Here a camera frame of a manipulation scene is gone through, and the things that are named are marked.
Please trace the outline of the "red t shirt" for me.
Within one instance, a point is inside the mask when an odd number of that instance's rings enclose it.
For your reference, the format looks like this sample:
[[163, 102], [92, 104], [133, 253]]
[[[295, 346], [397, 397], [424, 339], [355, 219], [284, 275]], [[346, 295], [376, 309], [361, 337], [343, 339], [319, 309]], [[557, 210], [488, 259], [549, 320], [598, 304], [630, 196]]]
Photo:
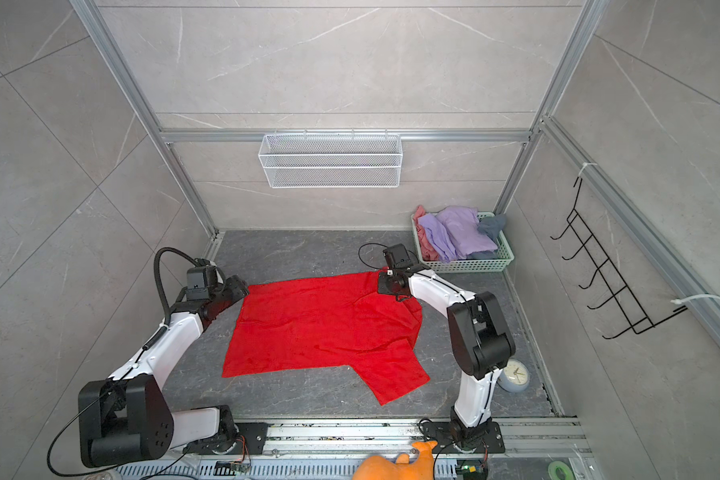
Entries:
[[415, 355], [420, 303], [378, 291], [361, 272], [252, 285], [223, 363], [225, 378], [348, 366], [381, 405], [429, 382]]

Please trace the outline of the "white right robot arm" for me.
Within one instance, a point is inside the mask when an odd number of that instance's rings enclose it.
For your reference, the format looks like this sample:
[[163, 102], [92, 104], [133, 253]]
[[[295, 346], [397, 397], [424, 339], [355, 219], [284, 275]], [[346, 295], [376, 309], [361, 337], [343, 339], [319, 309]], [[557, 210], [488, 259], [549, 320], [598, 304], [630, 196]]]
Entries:
[[516, 346], [500, 302], [491, 292], [474, 293], [446, 281], [414, 261], [402, 244], [386, 247], [383, 254], [387, 269], [378, 275], [378, 292], [398, 300], [423, 301], [448, 323], [461, 377], [442, 441], [464, 453], [480, 448], [489, 454], [503, 453], [504, 437], [493, 420], [491, 404]]

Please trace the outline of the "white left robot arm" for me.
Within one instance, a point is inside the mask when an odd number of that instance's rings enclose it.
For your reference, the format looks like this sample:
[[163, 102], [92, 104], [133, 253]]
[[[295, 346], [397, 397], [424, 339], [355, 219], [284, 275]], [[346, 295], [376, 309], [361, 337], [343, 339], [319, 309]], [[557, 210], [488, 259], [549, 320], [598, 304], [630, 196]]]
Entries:
[[164, 318], [155, 333], [104, 380], [78, 395], [80, 456], [87, 468], [156, 460], [179, 448], [190, 454], [222, 454], [240, 433], [226, 405], [173, 411], [163, 387], [179, 360], [220, 313], [242, 301], [247, 284], [227, 277], [212, 262], [195, 260], [174, 302], [160, 289]]

